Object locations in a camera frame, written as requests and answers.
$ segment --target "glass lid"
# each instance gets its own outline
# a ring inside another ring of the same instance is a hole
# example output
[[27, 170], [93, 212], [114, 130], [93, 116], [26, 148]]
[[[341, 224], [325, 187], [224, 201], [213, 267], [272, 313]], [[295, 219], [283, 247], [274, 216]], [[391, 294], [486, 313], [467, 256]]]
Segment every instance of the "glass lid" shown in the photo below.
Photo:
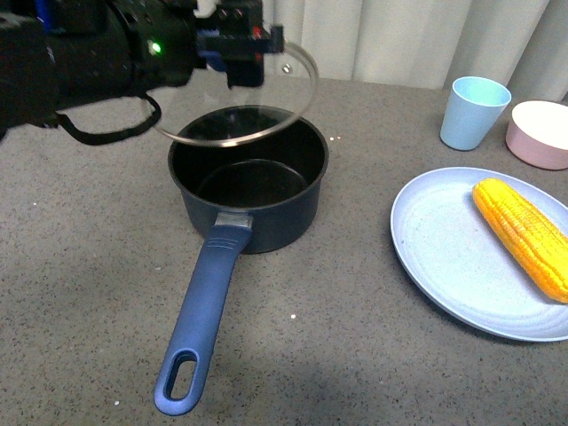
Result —
[[[307, 51], [288, 41], [283, 53], [264, 55], [263, 67], [264, 82], [258, 87], [229, 88], [227, 74], [208, 66], [195, 69], [183, 87], [150, 91], [162, 109], [162, 119], [154, 128], [183, 144], [228, 147], [288, 127], [310, 107], [318, 86], [318, 67]], [[149, 113], [150, 105], [143, 102]], [[181, 132], [202, 117], [203, 129], [209, 130], [193, 132], [191, 137]]]

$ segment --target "robotic arm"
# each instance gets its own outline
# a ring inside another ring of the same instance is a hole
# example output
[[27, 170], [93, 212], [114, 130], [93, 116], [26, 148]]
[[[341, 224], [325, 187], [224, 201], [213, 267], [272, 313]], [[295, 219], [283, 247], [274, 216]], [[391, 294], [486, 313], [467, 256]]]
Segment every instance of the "robotic arm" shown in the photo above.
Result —
[[[61, 125], [88, 145], [137, 136], [161, 117], [146, 92], [183, 86], [208, 64], [229, 87], [262, 85], [263, 55], [284, 50], [282, 27], [262, 26], [262, 0], [220, 0], [205, 19], [196, 9], [197, 0], [0, 0], [0, 134], [31, 123]], [[57, 113], [120, 97], [146, 99], [154, 112], [97, 135]]]

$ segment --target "white curtain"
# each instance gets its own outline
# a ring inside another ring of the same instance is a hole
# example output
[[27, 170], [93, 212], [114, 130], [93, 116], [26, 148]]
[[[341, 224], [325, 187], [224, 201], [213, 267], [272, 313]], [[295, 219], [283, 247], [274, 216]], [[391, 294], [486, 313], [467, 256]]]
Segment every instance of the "white curtain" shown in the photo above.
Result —
[[440, 89], [480, 75], [568, 100], [568, 0], [264, 0], [264, 21], [322, 77]]

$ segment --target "plate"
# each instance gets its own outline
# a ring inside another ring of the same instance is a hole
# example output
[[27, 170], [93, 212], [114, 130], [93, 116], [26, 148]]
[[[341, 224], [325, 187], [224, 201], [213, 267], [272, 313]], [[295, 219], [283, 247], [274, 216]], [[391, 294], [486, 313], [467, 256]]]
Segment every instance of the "plate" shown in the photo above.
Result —
[[473, 185], [500, 178], [568, 233], [568, 209], [540, 189], [496, 171], [453, 167], [404, 186], [390, 213], [398, 258], [416, 286], [455, 318], [509, 339], [568, 339], [568, 305], [533, 283], [485, 222]]

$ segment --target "countertop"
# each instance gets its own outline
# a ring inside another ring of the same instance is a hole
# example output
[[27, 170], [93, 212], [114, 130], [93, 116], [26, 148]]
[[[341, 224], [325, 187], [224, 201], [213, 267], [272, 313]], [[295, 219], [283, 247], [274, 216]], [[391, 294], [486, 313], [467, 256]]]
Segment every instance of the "countertop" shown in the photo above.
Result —
[[[202, 238], [152, 130], [82, 146], [22, 126], [0, 143], [0, 424], [562, 425], [568, 343], [461, 323], [411, 281], [392, 203], [412, 178], [470, 166], [568, 204], [566, 171], [439, 139], [448, 92], [322, 80], [304, 115], [329, 144], [318, 214], [297, 241], [237, 261], [205, 392], [177, 418], [153, 392]], [[71, 111], [132, 124], [129, 100]]]

